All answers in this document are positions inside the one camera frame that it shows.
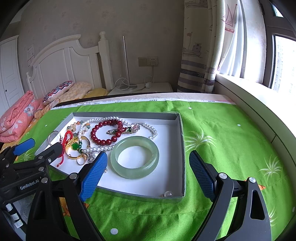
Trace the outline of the beige wall socket plate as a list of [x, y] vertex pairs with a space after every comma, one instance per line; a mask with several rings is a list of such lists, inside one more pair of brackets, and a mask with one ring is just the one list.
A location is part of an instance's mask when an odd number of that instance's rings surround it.
[[154, 67], [158, 66], [158, 57], [138, 57], [139, 67]]

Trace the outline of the flower safety pin brooch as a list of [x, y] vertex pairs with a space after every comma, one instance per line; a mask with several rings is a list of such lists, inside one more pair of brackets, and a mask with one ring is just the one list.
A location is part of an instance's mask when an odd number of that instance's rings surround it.
[[132, 124], [130, 126], [122, 127], [120, 129], [113, 129], [113, 130], [108, 130], [106, 133], [108, 135], [116, 135], [117, 132], [119, 132], [121, 135], [122, 134], [132, 134], [136, 133], [140, 130], [140, 125], [138, 123]]

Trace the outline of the embroidered blue red pillow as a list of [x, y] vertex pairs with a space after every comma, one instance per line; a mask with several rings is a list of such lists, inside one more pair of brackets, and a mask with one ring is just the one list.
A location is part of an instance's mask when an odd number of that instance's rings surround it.
[[68, 91], [73, 85], [74, 85], [74, 82], [71, 80], [65, 81], [65, 82], [57, 85], [54, 89], [52, 89], [50, 92], [48, 92], [44, 96], [43, 104], [47, 105], [47, 104], [53, 102], [55, 99], [57, 99], [62, 94], [64, 94], [66, 91]]

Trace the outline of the pale green jade bangle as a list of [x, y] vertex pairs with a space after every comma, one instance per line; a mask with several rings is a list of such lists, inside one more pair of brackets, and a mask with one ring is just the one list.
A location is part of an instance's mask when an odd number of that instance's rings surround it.
[[112, 149], [110, 163], [114, 171], [123, 178], [144, 178], [157, 167], [159, 149], [146, 137], [124, 138]]

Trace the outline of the large pearl earring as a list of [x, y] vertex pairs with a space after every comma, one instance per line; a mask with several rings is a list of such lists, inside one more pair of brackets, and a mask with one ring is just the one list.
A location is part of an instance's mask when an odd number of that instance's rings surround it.
[[171, 198], [172, 196], [173, 196], [173, 193], [171, 191], [166, 191], [165, 193], [160, 195], [160, 197], [163, 197], [163, 198]]

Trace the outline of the grey shallow cardboard tray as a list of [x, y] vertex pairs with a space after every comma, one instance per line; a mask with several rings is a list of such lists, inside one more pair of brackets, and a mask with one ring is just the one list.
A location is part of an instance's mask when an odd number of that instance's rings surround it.
[[185, 196], [183, 126], [178, 113], [83, 112], [60, 121], [37, 149], [40, 154], [65, 136], [73, 137], [51, 167], [69, 175], [102, 153], [97, 187], [112, 194], [178, 201]]

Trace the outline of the green patterned tablecloth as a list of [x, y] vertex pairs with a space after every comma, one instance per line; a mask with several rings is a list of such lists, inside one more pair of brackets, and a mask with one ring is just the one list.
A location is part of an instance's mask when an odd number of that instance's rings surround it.
[[[184, 101], [142, 101], [61, 108], [47, 112], [22, 139], [33, 138], [39, 147], [69, 114], [101, 112], [122, 117], [124, 112], [179, 113], [185, 153], [196, 150], [217, 171], [233, 179], [254, 177], [270, 218], [276, 239], [295, 215], [295, 194], [287, 168], [257, 125], [236, 105]], [[147, 177], [128, 180], [109, 169], [100, 186], [140, 194], [180, 193], [181, 166], [177, 158], [177, 131], [162, 128], [160, 121], [142, 118], [158, 135], [157, 168]], [[87, 200], [88, 210], [106, 240], [190, 240], [206, 217], [211, 202], [203, 193], [189, 166], [185, 167], [185, 196], [179, 202], [141, 201], [96, 191]]]

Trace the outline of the gold mesh bangle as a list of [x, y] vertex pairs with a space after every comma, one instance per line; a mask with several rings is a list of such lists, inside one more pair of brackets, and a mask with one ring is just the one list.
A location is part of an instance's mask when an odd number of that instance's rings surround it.
[[[69, 150], [72, 150], [72, 151], [76, 151], [79, 153], [78, 156], [72, 156], [70, 153], [69, 153]], [[78, 137], [73, 137], [71, 138], [66, 146], [65, 146], [65, 155], [71, 159], [71, 160], [78, 160], [78, 159], [81, 159], [83, 158], [84, 160], [86, 160], [87, 158], [87, 154], [85, 154], [84, 152], [82, 152], [82, 141], [79, 140]]]

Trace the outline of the white wardrobe door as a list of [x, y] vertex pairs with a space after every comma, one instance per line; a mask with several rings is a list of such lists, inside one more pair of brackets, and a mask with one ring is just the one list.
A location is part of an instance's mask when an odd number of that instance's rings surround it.
[[18, 35], [1, 41], [1, 110], [3, 115], [24, 95], [18, 63]]

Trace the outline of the silver rhinestone pearl brooch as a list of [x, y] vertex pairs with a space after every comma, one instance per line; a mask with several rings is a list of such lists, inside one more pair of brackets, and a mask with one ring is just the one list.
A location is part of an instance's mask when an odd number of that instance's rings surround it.
[[89, 154], [87, 158], [88, 163], [93, 163], [97, 166], [99, 166], [100, 169], [103, 170], [103, 173], [107, 172], [107, 162], [108, 162], [108, 157], [107, 153], [105, 151], [94, 151], [91, 154]]

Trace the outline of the white floor lamp pole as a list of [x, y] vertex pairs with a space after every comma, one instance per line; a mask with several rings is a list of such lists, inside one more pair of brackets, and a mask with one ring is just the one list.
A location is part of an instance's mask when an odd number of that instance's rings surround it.
[[130, 73], [129, 73], [129, 69], [128, 69], [128, 59], [127, 59], [125, 36], [122, 36], [122, 46], [123, 46], [123, 56], [124, 56], [124, 61], [125, 61], [126, 80], [127, 80], [127, 84], [130, 85]]

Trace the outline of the white bedside table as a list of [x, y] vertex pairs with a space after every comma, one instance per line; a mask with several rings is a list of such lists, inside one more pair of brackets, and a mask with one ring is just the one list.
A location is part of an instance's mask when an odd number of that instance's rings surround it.
[[158, 92], [173, 92], [171, 85], [168, 82], [152, 83], [150, 88], [146, 88], [145, 84], [138, 84], [135, 89], [119, 90], [117, 88], [111, 90], [108, 95], [132, 94], [132, 93], [158, 93]]

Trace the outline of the pink folded quilt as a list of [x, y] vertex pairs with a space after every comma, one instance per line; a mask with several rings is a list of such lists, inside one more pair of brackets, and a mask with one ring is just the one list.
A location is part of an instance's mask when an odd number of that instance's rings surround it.
[[20, 139], [34, 114], [43, 108], [43, 99], [35, 99], [33, 92], [27, 91], [1, 116], [1, 143]]

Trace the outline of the yellow orange pillow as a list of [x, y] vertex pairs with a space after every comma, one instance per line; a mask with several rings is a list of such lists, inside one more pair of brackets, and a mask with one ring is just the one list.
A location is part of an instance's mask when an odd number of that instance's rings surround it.
[[52, 101], [46, 103], [43, 108], [35, 112], [34, 118], [40, 119], [50, 109], [55, 107], [57, 104], [77, 99], [82, 99], [86, 96], [86, 93], [92, 89], [92, 85], [87, 82], [74, 83], [67, 91], [58, 97], [54, 97]]

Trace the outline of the white wooden headboard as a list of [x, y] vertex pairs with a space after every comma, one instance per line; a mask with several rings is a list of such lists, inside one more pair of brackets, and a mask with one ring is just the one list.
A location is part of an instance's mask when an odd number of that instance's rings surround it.
[[29, 89], [36, 98], [44, 97], [67, 80], [87, 82], [93, 89], [114, 88], [106, 33], [100, 32], [98, 45], [90, 48], [83, 48], [80, 38], [77, 34], [55, 40], [34, 58], [33, 73], [26, 75]]

